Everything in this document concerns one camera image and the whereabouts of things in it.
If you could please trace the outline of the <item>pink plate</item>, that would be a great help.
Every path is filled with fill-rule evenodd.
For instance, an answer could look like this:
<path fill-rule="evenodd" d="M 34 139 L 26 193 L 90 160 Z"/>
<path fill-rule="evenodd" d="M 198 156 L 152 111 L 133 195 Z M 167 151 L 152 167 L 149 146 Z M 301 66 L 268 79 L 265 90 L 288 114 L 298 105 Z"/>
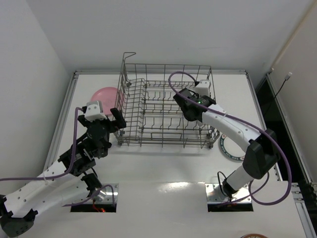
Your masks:
<path fill-rule="evenodd" d="M 104 87 L 96 91 L 92 97 L 92 101 L 100 101 L 103 108 L 103 113 L 107 116 L 111 115 L 110 109 L 115 107 L 117 96 L 117 88 L 114 87 Z"/>

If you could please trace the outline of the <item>white plate blue patterned rim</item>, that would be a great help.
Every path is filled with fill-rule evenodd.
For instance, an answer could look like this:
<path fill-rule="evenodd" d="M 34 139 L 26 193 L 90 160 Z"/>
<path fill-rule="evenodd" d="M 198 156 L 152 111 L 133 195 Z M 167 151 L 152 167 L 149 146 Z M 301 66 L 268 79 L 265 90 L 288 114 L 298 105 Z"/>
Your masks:
<path fill-rule="evenodd" d="M 225 134 L 219 138 L 219 147 L 226 158 L 239 163 L 244 161 L 245 152 Z"/>

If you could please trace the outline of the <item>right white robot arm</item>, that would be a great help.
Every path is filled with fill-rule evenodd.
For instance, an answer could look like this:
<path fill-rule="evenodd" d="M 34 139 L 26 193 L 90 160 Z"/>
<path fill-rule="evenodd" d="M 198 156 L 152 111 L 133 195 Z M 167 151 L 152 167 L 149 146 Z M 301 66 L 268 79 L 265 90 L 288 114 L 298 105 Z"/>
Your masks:
<path fill-rule="evenodd" d="M 245 123 L 231 119 L 210 97 L 198 97 L 184 88 L 173 99 L 186 120 L 200 121 L 216 128 L 245 152 L 242 165 L 222 182 L 221 189 L 227 197 L 232 198 L 252 180 L 261 179 L 279 160 L 277 150 L 267 137 Z"/>

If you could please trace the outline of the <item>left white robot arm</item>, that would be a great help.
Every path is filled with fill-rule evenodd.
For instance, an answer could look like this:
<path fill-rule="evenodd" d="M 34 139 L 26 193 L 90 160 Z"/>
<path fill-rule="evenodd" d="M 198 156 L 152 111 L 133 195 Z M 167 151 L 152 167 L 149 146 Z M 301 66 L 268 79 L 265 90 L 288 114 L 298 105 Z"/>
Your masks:
<path fill-rule="evenodd" d="M 95 172 L 95 159 L 107 156 L 111 147 L 109 136 L 126 128 L 122 112 L 112 108 L 110 120 L 99 107 L 75 109 L 73 143 L 68 151 L 17 191 L 0 197 L 0 227 L 9 238 L 15 238 L 34 225 L 36 217 L 55 207 L 72 207 L 89 200 L 103 201 L 110 188 L 111 203 L 115 203 L 114 188 L 103 185 Z"/>

